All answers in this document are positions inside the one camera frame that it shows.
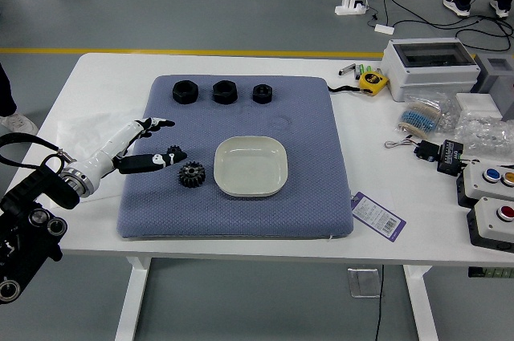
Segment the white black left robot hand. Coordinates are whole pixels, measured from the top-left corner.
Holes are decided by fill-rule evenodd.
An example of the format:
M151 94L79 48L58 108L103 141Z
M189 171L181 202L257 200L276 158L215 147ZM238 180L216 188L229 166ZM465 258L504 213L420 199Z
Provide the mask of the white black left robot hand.
M81 197L89 197L100 186L100 180L118 170L121 174L149 173L187 158L187 154L180 148L171 148L166 153L138 154L126 156L128 148L135 140L149 137L152 132L163 127L173 127L175 123L162 118L146 118L134 120L125 125L92 156L80 162L74 162L68 167L68 172L75 172L77 182L81 184Z

